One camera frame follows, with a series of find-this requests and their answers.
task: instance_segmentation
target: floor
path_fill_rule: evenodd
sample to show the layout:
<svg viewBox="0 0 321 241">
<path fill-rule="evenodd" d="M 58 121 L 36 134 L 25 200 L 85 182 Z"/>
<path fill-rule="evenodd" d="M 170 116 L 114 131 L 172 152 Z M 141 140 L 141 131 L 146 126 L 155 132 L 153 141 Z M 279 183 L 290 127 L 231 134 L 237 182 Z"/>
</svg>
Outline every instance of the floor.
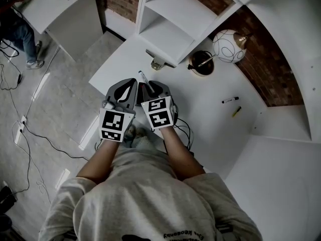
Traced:
<svg viewBox="0 0 321 241">
<path fill-rule="evenodd" d="M 0 186 L 6 181 L 14 191 L 27 188 L 28 155 L 13 143 L 12 126 L 26 115 L 48 63 L 57 45 L 47 34 L 37 35 L 43 41 L 40 57 L 46 64 L 39 70 L 24 70 L 26 57 L 21 53 L 12 62 L 23 71 L 20 86 L 12 90 L 12 97 L 19 115 L 13 106 L 9 91 L 0 92 Z M 61 49 L 53 59 L 42 81 L 27 115 L 28 128 L 38 135 L 48 137 L 60 150 L 73 157 L 90 158 L 94 144 L 99 140 L 98 131 L 88 132 L 98 117 L 104 96 L 88 81 L 103 62 L 122 44 L 122 41 L 106 32 L 78 61 L 74 62 Z M 10 48 L 5 49 L 11 55 Z M 9 86 L 15 86 L 18 73 L 7 58 L 0 55 Z M 18 125 L 13 127 L 13 135 Z M 34 137 L 24 131 L 33 161 L 38 166 L 47 187 L 49 199 L 56 194 L 55 185 L 63 171 L 68 169 L 75 176 L 85 164 L 83 159 L 71 159 L 54 150 L 45 139 Z M 28 150 L 26 140 L 21 137 L 19 146 Z M 37 240 L 38 232 L 49 209 L 49 200 L 40 185 L 41 177 L 31 163 L 28 191 L 17 194 L 18 202 L 7 215 L 12 219 L 15 230 L 26 240 Z"/>
</svg>

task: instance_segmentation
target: decorative ball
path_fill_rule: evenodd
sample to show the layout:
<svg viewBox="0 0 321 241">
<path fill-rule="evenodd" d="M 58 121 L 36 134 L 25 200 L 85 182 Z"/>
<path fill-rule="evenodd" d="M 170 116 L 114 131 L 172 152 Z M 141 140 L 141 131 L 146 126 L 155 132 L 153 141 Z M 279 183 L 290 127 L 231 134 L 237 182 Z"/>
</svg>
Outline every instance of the decorative ball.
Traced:
<svg viewBox="0 0 321 241">
<path fill-rule="evenodd" d="M 213 39 L 214 54 L 223 62 L 238 62 L 245 55 L 246 40 L 234 30 L 222 30 Z"/>
</svg>

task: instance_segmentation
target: white desk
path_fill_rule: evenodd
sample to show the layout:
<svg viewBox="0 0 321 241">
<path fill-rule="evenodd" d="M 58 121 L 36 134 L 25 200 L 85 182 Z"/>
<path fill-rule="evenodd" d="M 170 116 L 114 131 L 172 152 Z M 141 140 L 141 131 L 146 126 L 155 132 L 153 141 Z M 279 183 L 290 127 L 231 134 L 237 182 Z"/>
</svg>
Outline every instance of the white desk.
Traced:
<svg viewBox="0 0 321 241">
<path fill-rule="evenodd" d="M 211 50 L 212 42 L 206 39 L 198 50 Z M 215 70 L 208 77 L 199 77 L 182 62 L 175 69 L 151 68 L 152 58 L 145 50 L 151 49 L 139 36 L 124 42 L 101 66 L 89 81 L 104 95 L 110 86 L 127 79 L 141 81 L 142 70 L 149 80 L 157 80 L 171 90 L 179 107 L 179 117 L 187 121 L 194 131 L 191 151 L 207 169 L 224 178 L 232 169 L 249 137 L 257 113 L 266 106 L 243 73 L 234 65 L 215 61 Z M 222 104 L 222 100 L 239 96 L 238 101 Z M 238 106 L 241 111 L 232 118 Z M 135 107 L 136 119 L 150 128 L 141 107 Z M 186 137 L 180 133 L 185 144 Z"/>
<path fill-rule="evenodd" d="M 47 30 L 74 60 L 102 35 L 95 0 L 31 0 L 22 14 L 40 34 Z"/>
</svg>

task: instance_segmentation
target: yellow marker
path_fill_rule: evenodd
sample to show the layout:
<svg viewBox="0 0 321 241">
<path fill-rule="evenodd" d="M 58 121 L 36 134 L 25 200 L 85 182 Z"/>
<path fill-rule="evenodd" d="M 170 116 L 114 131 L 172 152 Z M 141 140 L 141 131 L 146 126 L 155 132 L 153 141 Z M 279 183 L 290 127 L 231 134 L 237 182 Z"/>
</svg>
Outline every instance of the yellow marker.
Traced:
<svg viewBox="0 0 321 241">
<path fill-rule="evenodd" d="M 242 109 L 242 107 L 238 107 L 236 111 L 232 114 L 232 118 Z"/>
</svg>

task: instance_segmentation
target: electrical outlet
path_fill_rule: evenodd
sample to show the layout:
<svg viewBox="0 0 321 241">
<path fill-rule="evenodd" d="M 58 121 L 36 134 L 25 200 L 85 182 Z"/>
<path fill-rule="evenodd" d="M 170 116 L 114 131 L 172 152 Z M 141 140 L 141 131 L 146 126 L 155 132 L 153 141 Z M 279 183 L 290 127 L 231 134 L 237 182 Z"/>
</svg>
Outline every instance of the electrical outlet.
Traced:
<svg viewBox="0 0 321 241">
<path fill-rule="evenodd" d="M 23 122 L 25 122 L 25 124 L 27 123 L 27 118 L 25 116 L 22 116 L 21 121 L 18 123 L 19 124 L 19 128 L 16 134 L 16 138 L 15 138 L 15 143 L 18 144 L 20 137 L 21 137 L 21 131 L 24 131 L 25 129 L 25 125 L 23 124 Z"/>
</svg>

